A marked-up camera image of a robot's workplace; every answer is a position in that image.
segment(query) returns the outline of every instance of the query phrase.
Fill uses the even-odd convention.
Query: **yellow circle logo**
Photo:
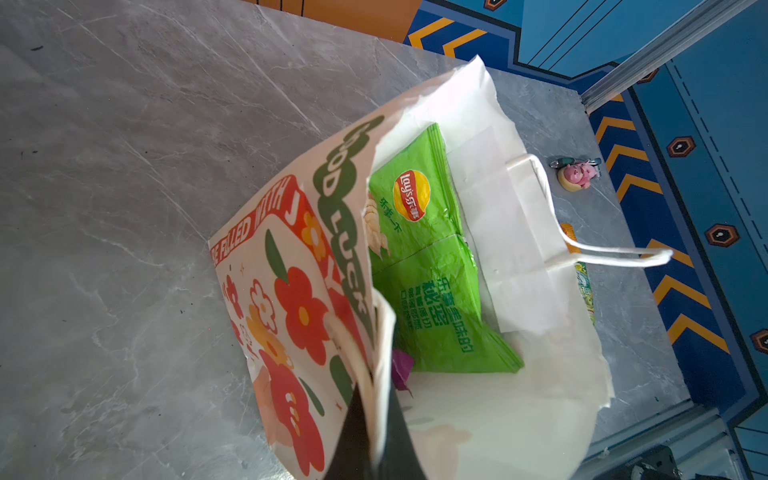
[[[395,180],[392,196],[395,209],[408,220],[418,222],[429,205],[429,180],[417,170],[403,172]]]

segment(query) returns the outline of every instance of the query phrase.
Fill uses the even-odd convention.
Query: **white paper bag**
[[[322,477],[357,382],[371,459],[378,462],[395,320],[371,288],[362,221],[367,179],[432,123],[445,138],[486,285],[483,302],[492,303],[494,321],[525,367],[515,375],[413,373],[413,397],[399,401],[419,462],[430,480],[565,480],[587,451],[597,411],[613,395],[568,266],[650,266],[671,252],[589,247],[561,232],[542,167],[526,154],[478,58],[297,158],[211,239],[267,441],[297,478]],[[653,256],[574,255],[566,241],[582,250]]]

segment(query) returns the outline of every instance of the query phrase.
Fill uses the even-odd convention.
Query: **white rope handle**
[[[668,248],[638,248],[638,247],[596,247],[594,245],[587,245],[586,243],[577,242],[571,239],[565,234],[563,229],[558,223],[558,218],[554,214],[554,203],[552,202],[552,191],[549,187],[549,180],[547,179],[547,172],[542,167],[538,157],[532,154],[521,155],[520,157],[513,158],[507,162],[507,171],[511,171],[513,168],[520,164],[529,162],[533,167],[534,174],[538,178],[538,182],[541,185],[541,190],[544,193],[544,197],[549,205],[549,211],[552,213],[552,219],[557,224],[558,232],[563,240],[574,247],[578,247],[582,250],[590,250],[593,252],[603,253],[631,253],[635,255],[650,255],[645,258],[626,258],[626,257],[599,257],[596,255],[588,255],[585,253],[569,253],[568,255],[555,258],[547,263],[547,268],[550,270],[562,268],[563,266],[573,265],[576,262],[585,263],[597,263],[600,265],[611,266],[634,266],[634,267],[646,267],[664,265],[672,258],[672,250]]]
[[[362,400],[369,440],[369,456],[377,468],[384,455],[386,424],[389,414],[389,390],[392,384],[392,336],[395,333],[395,311],[376,289],[371,289],[376,311],[376,340],[373,352],[373,374],[369,372],[352,334],[335,315],[324,318],[331,337],[339,344],[352,368]]]

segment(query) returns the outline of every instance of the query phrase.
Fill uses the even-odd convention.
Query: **marble floor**
[[[289,478],[206,241],[293,158],[459,62],[237,0],[1,3],[0,478]],[[532,153],[600,154],[574,92],[493,77]],[[630,246],[593,185],[558,218]],[[617,393],[599,439],[688,393],[644,274],[589,268]]]

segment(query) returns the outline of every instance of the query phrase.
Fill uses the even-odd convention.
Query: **green snack package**
[[[373,286],[397,314],[395,348],[415,359],[415,371],[517,372],[520,357],[480,317],[478,268],[438,125],[376,171],[369,190],[379,216]]]

